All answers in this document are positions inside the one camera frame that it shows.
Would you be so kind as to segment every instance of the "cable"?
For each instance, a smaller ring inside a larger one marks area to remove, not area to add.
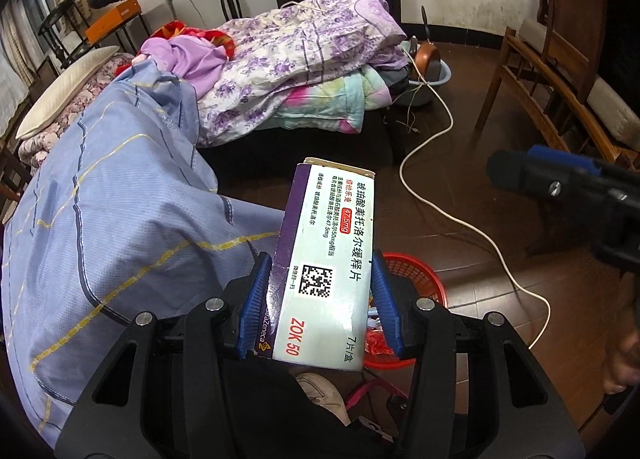
[[[321,9],[320,7],[315,7],[315,6],[312,6],[311,4],[302,4],[302,2],[295,2],[293,0],[291,0],[290,2],[287,2],[286,4],[282,4],[282,6],[280,6],[280,9],[284,9],[287,6],[306,7],[307,9],[312,9],[314,11],[319,11],[321,13],[326,13],[326,11],[324,9]]]
[[[202,20],[202,26],[204,29],[207,28],[207,23],[204,21],[204,18],[202,17],[202,13],[200,12],[200,10],[196,7],[196,5],[193,3],[193,0],[188,0],[189,2],[191,2],[191,5],[193,6],[193,9],[196,10],[196,13],[199,15],[200,20]]]
[[[600,402],[600,404],[596,407],[596,409],[590,413],[589,417],[584,421],[584,423],[582,423],[580,425],[580,428],[578,429],[578,434],[581,434],[582,431],[587,428],[587,426],[589,425],[589,423],[591,421],[594,420],[594,418],[600,413],[600,410],[602,410],[602,407],[604,407],[604,400],[602,400]]]
[[[431,92],[433,92],[433,94],[440,101],[440,103],[442,103],[442,106],[444,107],[444,109],[447,111],[447,114],[449,115],[449,119],[450,119],[451,123],[447,128],[445,128],[444,130],[441,130],[440,132],[436,132],[436,134],[433,134],[425,142],[420,143],[420,145],[418,145],[416,148],[414,148],[411,152],[409,152],[406,155],[406,157],[402,160],[402,163],[400,164],[400,171],[399,171],[400,181],[402,182],[402,185],[407,189],[407,191],[411,195],[413,195],[418,201],[421,201],[422,203],[425,203],[427,206],[430,206],[431,208],[436,210],[440,215],[442,215],[444,217],[447,217],[447,219],[453,220],[453,222],[456,222],[456,223],[460,224],[461,226],[464,226],[465,228],[468,228],[469,230],[472,230],[472,231],[476,232],[478,235],[482,236],[495,249],[495,252],[497,253],[498,258],[500,259],[500,263],[502,264],[502,267],[504,268],[505,273],[507,273],[507,277],[509,277],[509,280],[511,280],[511,283],[517,289],[522,291],[523,293],[526,293],[527,295],[532,296],[533,298],[537,298],[541,302],[545,303],[545,305],[546,305],[546,320],[545,320],[545,324],[542,326],[542,329],[541,329],[540,333],[538,334],[538,336],[536,336],[535,340],[533,340],[533,342],[529,345],[529,349],[532,349],[533,346],[536,343],[538,343],[538,340],[540,340],[540,337],[545,332],[546,327],[549,325],[549,319],[551,318],[551,304],[549,304],[549,301],[545,297],[537,295],[536,293],[525,289],[523,286],[521,286],[516,281],[516,279],[511,274],[511,271],[509,270],[509,267],[507,267],[507,263],[504,261],[504,257],[502,256],[502,254],[500,252],[500,249],[494,243],[494,241],[491,239],[491,237],[489,237],[489,235],[486,235],[482,230],[479,230],[478,228],[476,228],[475,226],[472,226],[468,222],[465,222],[464,220],[458,219],[458,218],[454,217],[453,215],[449,215],[448,213],[446,213],[446,211],[442,210],[440,207],[436,206],[436,204],[432,203],[431,201],[428,201],[427,199],[424,199],[423,197],[420,197],[416,192],[414,192],[409,187],[409,185],[404,180],[404,176],[402,175],[402,170],[404,169],[404,165],[406,165],[406,162],[409,161],[409,159],[411,158],[412,155],[414,155],[415,153],[419,152],[421,149],[423,149],[425,146],[427,146],[427,144],[429,144],[431,141],[433,141],[434,139],[440,137],[441,135],[447,134],[447,132],[449,132],[453,128],[453,116],[451,115],[451,111],[449,110],[449,107],[447,106],[447,103],[444,102],[444,100],[440,97],[440,95],[436,92],[436,90],[433,87],[431,87],[430,84],[424,79],[422,74],[420,74],[420,71],[418,71],[418,68],[415,65],[415,61],[406,53],[406,51],[404,49],[402,49],[402,50],[403,50],[404,54],[409,58],[409,60],[411,60],[412,64],[414,65],[415,71],[418,74],[418,77],[421,79],[421,81],[423,83],[423,86],[429,87],[431,89]]]

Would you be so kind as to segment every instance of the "light blue sheet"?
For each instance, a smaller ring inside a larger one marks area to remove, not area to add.
[[[358,134],[366,110],[391,105],[384,80],[363,65],[352,73],[327,82],[297,87],[262,128],[321,128]]]
[[[61,137],[5,227],[10,366],[52,446],[137,313],[186,313],[273,254],[282,212],[218,195],[198,129],[193,87],[133,66]]]

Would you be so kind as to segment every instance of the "white power cord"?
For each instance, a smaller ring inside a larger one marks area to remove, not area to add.
[[[509,267],[507,267],[507,263],[504,261],[504,257],[502,256],[502,254],[500,252],[500,249],[498,249],[498,246],[494,243],[494,241],[491,239],[491,237],[489,237],[489,235],[484,233],[482,230],[479,230],[475,226],[472,226],[468,222],[465,222],[464,220],[458,219],[458,218],[454,217],[453,215],[449,215],[448,213],[446,213],[446,211],[442,210],[440,207],[436,206],[436,204],[432,203],[431,201],[428,201],[427,199],[425,199],[423,197],[420,197],[416,192],[414,192],[409,187],[409,185],[404,180],[404,176],[402,175],[402,170],[404,169],[404,165],[406,165],[406,162],[409,161],[411,156],[414,155],[415,153],[419,152],[421,149],[423,149],[425,146],[427,146],[427,144],[429,144],[431,141],[433,141],[437,137],[440,137],[441,135],[447,134],[447,132],[449,132],[453,128],[453,116],[451,115],[451,111],[449,110],[449,107],[447,106],[447,103],[444,102],[444,100],[440,97],[440,95],[436,92],[436,90],[433,87],[431,87],[430,84],[420,74],[420,71],[418,71],[418,68],[415,65],[415,61],[406,53],[406,51],[404,51],[404,53],[409,58],[409,60],[411,60],[411,62],[414,64],[415,72],[418,74],[418,77],[421,80],[421,84],[420,84],[420,86],[417,87],[417,89],[420,89],[423,86],[429,87],[431,89],[431,92],[433,92],[433,94],[440,101],[440,103],[442,103],[442,106],[444,107],[444,109],[447,111],[447,114],[449,115],[449,119],[450,119],[451,123],[447,128],[445,128],[444,130],[441,130],[440,132],[436,132],[436,134],[433,134],[425,142],[420,143],[420,145],[418,145],[416,148],[414,148],[411,152],[409,152],[406,155],[406,157],[402,160],[402,163],[400,164],[400,172],[399,172],[400,173],[400,181],[402,182],[402,185],[407,189],[407,191],[411,195],[413,195],[418,201],[426,204],[427,206],[430,206],[431,208],[436,210],[440,215],[442,215],[444,217],[447,217],[447,219],[453,220],[453,222],[456,222],[456,223],[460,224],[461,226],[464,226],[465,228],[468,228],[469,230],[472,230],[473,232],[476,232],[478,235],[481,235],[484,239],[486,239],[486,241],[489,242],[489,244],[491,244],[494,247],[495,252],[498,255],[498,259],[500,259],[500,263],[502,264],[502,267],[504,268],[505,272],[507,273],[507,277],[509,277],[509,280],[511,280],[511,283],[517,289],[522,291],[523,293],[526,293],[527,295],[532,296],[533,298],[537,298],[541,302],[545,303],[545,305],[546,305],[546,320],[545,320],[545,324],[542,326],[542,329],[540,330],[540,333],[538,334],[538,336],[536,336],[535,340],[533,340],[533,342],[529,345],[529,349],[532,349],[533,346],[538,343],[538,340],[540,340],[540,337],[545,332],[546,327],[549,325],[549,319],[551,318],[551,304],[549,304],[549,301],[545,297],[537,295],[536,293],[534,293],[532,291],[529,291],[528,289],[525,289],[523,286],[521,286],[516,281],[516,279],[511,274],[511,271],[509,271]]]
[[[311,9],[313,11],[319,11],[321,13],[325,13],[326,11],[324,9],[321,9],[319,7],[316,6],[312,6],[311,4],[304,4],[302,2],[296,2],[294,0],[291,0],[290,2],[287,2],[286,4],[282,4],[282,6],[280,6],[280,9],[284,9],[285,7],[288,6],[300,6],[300,7],[306,7],[307,9]]]
[[[200,12],[200,10],[198,9],[198,7],[193,3],[193,0],[188,0],[189,2],[191,2],[191,5],[193,6],[193,9],[196,10],[196,13],[198,14],[198,16],[200,17],[200,20],[202,20],[202,27],[204,29],[207,28],[207,23],[204,21],[204,18],[202,17],[202,13]]]

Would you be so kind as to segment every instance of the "white sneaker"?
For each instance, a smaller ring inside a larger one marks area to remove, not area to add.
[[[314,373],[299,374],[296,376],[296,381],[311,402],[327,409],[345,426],[351,422],[344,400],[331,381]]]

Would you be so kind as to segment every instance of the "yellow stripe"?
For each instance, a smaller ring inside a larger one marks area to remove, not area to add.
[[[238,237],[236,239],[233,239],[231,241],[227,241],[226,243],[221,243],[218,245],[212,245],[206,242],[201,242],[201,243],[198,243],[197,245],[200,246],[201,248],[210,249],[211,251],[223,251],[225,249],[233,248],[234,246],[237,246],[239,244],[243,244],[251,241],[258,241],[259,239],[272,237],[277,234],[278,232],[258,233],[257,235]],[[165,251],[160,256],[160,258],[157,261],[155,261],[153,264],[143,267],[133,277],[125,280],[119,286],[117,286],[116,289],[114,289],[107,296],[105,296],[102,302],[96,307],[94,307],[87,316],[82,318],[82,320],[80,320],[75,326],[73,326],[67,334],[65,334],[62,338],[60,338],[60,340],[58,340],[48,349],[44,350],[39,355],[37,355],[31,362],[31,365],[30,365],[31,372],[35,370],[36,365],[38,365],[38,362],[40,362],[42,359],[46,358],[50,354],[53,354],[54,352],[56,352],[56,350],[60,349],[60,347],[68,343],[68,341],[71,340],[73,336],[75,336],[79,331],[82,330],[82,328],[84,328],[91,320],[93,320],[100,313],[100,311],[102,311],[102,308],[104,308],[111,300],[116,298],[117,295],[122,293],[127,287],[135,284],[138,280],[144,277],[149,271],[156,269],[156,267],[159,267],[162,264],[164,264],[164,262],[166,262],[176,253],[178,253],[178,251],[180,251],[181,249],[186,248],[188,245],[189,245],[189,241],[182,241],[179,245],[175,246],[175,248]]]
[[[87,135],[89,135],[89,132],[91,132],[91,131],[92,131],[92,129],[94,128],[94,126],[95,126],[95,125],[97,125],[97,124],[100,122],[100,120],[104,117],[104,113],[107,111],[107,109],[109,108],[109,106],[110,106],[110,105],[113,105],[113,103],[116,103],[116,101],[113,101],[113,102],[109,102],[109,103],[107,103],[107,105],[106,105],[106,106],[104,107],[104,109],[102,110],[102,113],[101,113],[101,115],[100,115],[100,118],[96,119],[96,121],[94,122],[94,124],[92,124],[92,125],[91,125],[91,128],[89,128],[89,130],[88,130],[88,131],[86,131],[86,132],[84,133],[84,135],[82,136],[81,142],[83,142],[83,141],[86,139]],[[31,208],[29,208],[29,211],[27,212],[27,215],[26,215],[26,217],[24,218],[24,222],[22,223],[22,227],[21,227],[17,232],[15,232],[15,233],[14,233],[14,235],[20,235],[20,233],[22,233],[22,230],[24,229],[24,226],[25,226],[25,224],[27,223],[27,220],[29,219],[29,217],[30,217],[30,215],[31,215],[31,212],[33,211],[33,209],[34,209],[34,208],[36,207],[36,205],[38,204],[38,201],[40,200],[40,196],[42,195],[42,192],[44,192],[44,190],[45,190],[45,189],[48,189],[48,188],[49,188],[49,184],[47,184],[47,188],[41,188],[41,189],[40,189],[40,192],[39,192],[39,193],[36,193],[36,200],[35,200],[35,202],[31,205]]]
[[[51,181],[49,181],[46,185],[46,188],[41,188],[39,192],[36,192],[36,200],[34,201],[34,203],[31,205],[31,208],[29,208],[29,211],[27,211],[27,215],[24,218],[24,222],[22,223],[22,226],[20,227],[20,229],[14,233],[14,237],[16,237],[17,235],[20,235],[22,233],[22,230],[24,229],[24,227],[27,224],[27,220],[29,220],[29,217],[31,217],[31,212],[33,212],[33,209],[36,207],[36,205],[38,204],[38,201],[40,200],[40,196],[42,195],[42,193],[44,192],[44,190],[49,189],[49,183]],[[11,253],[9,254],[9,257],[6,259],[6,264],[5,265],[9,265],[9,261],[11,260]]]
[[[47,404],[44,409],[44,419],[38,425],[38,433],[42,433],[42,429],[49,422],[51,416],[51,398],[47,395]]]
[[[24,290],[24,282],[22,282],[22,285],[20,286],[20,292],[18,293],[18,299],[15,301],[14,316],[12,317],[12,320],[11,320],[11,331],[9,331],[9,336],[7,336],[7,338],[6,338],[7,345],[11,341],[11,337],[14,335],[15,315],[18,312],[18,305],[20,305],[20,297],[22,296],[23,290]]]
[[[115,154],[118,150],[120,150],[123,146],[125,146],[127,143],[133,141],[134,139],[138,139],[139,137],[148,137],[149,139],[151,139],[150,136],[146,135],[146,134],[136,134],[136,135],[132,135],[131,137],[129,137],[129,139],[124,140],[122,143],[120,143],[116,148],[114,148],[113,150],[111,150],[110,153],[108,153],[107,155],[103,155],[100,159],[98,159],[98,161],[96,161],[95,163],[93,163],[89,168],[86,169],[86,171],[84,171],[82,173],[82,175],[78,178],[78,183],[76,184],[76,186],[74,186],[73,191],[71,192],[70,197],[65,201],[64,204],[62,204],[62,206],[60,206],[60,208],[58,209],[58,211],[56,212],[56,214],[53,216],[53,218],[51,219],[51,222],[49,224],[47,224],[44,220],[42,219],[38,219],[38,226],[44,226],[46,229],[50,229],[53,226],[53,223],[55,222],[56,218],[58,217],[58,215],[60,214],[60,212],[62,212],[62,210],[64,210],[67,205],[71,202],[71,199],[73,199],[75,197],[75,195],[78,193],[78,189],[80,188],[80,185],[82,184],[82,181],[84,181],[84,178],[89,174],[89,172],[91,172],[96,166],[98,166],[98,164],[100,164],[102,161],[104,161],[107,158],[110,158],[113,154]]]

